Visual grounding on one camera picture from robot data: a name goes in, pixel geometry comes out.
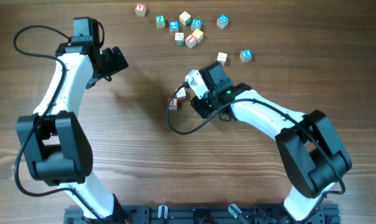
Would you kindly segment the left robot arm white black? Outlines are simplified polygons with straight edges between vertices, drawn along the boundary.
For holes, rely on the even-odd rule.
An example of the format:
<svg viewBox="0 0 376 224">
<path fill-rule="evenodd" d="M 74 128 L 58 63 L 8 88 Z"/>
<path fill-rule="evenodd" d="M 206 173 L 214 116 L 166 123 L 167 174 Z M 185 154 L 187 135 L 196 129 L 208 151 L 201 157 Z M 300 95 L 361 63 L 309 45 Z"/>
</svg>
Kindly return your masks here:
<svg viewBox="0 0 376 224">
<path fill-rule="evenodd" d="M 80 206 L 83 222 L 127 223 L 129 215 L 93 172 L 93 150 L 78 112 L 85 90 L 101 79 L 110 82 L 128 63 L 119 47 L 103 48 L 104 28 L 96 19 L 74 18 L 66 39 L 46 56 L 56 68 L 43 100 L 17 120 L 21 148 L 14 181 L 31 197 L 66 192 Z"/>
</svg>

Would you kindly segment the red number 6 block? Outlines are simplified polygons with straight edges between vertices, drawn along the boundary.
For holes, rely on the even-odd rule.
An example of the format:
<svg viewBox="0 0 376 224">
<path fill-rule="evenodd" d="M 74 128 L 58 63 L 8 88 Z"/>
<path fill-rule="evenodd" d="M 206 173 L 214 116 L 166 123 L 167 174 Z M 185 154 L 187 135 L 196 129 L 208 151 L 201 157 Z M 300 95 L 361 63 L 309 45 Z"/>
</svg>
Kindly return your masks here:
<svg viewBox="0 0 376 224">
<path fill-rule="evenodd" d="M 217 57 L 217 61 L 218 61 L 222 66 L 225 66 L 225 65 L 226 65 L 226 60 L 227 60 L 227 54 L 226 54 L 226 53 L 219 52 L 219 53 L 218 53 L 218 57 Z"/>
</svg>

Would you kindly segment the red letter A block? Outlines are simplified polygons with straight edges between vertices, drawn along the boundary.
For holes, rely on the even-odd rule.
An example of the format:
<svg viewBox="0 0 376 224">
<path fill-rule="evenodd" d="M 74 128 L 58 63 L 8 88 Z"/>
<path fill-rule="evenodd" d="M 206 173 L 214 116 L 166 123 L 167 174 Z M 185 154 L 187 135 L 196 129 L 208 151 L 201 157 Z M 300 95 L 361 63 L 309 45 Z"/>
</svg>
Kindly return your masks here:
<svg viewBox="0 0 376 224">
<path fill-rule="evenodd" d="M 176 97 L 178 98 L 178 100 L 186 100 L 186 91 L 184 87 L 180 88 L 177 91 Z"/>
</svg>

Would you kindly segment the red letter I block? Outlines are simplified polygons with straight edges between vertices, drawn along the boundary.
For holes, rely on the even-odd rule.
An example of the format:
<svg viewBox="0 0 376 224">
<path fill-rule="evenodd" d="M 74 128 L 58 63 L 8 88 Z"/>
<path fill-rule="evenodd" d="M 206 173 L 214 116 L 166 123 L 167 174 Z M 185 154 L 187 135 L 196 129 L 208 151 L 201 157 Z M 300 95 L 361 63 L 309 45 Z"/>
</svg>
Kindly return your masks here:
<svg viewBox="0 0 376 224">
<path fill-rule="evenodd" d="M 168 99 L 168 109 L 177 110 L 178 109 L 178 98 L 169 98 Z"/>
</svg>

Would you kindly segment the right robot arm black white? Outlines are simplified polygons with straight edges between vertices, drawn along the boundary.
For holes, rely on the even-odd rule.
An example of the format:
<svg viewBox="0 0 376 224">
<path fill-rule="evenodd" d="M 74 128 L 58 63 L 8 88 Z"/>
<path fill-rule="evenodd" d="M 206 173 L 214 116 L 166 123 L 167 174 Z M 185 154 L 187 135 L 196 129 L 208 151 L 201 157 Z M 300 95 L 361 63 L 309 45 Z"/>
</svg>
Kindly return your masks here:
<svg viewBox="0 0 376 224">
<path fill-rule="evenodd" d="M 222 65 L 214 62 L 192 70 L 185 83 L 195 96 L 191 106 L 206 121 L 228 115 L 230 120 L 247 123 L 272 138 L 292 184 L 282 208 L 294 222 L 309 220 L 338 183 L 352 161 L 338 133 L 325 113 L 309 114 L 288 110 L 260 96 L 251 86 L 233 84 Z"/>
</svg>

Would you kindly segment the blue letter X block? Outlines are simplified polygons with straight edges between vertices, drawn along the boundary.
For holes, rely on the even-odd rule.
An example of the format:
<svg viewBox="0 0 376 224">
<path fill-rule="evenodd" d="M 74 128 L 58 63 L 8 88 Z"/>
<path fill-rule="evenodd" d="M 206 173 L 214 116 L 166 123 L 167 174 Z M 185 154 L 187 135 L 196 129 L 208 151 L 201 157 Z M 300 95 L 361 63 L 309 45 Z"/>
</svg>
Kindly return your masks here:
<svg viewBox="0 0 376 224">
<path fill-rule="evenodd" d="M 252 59 L 252 53 L 250 49 L 241 50 L 240 53 L 241 62 L 249 62 Z"/>
</svg>

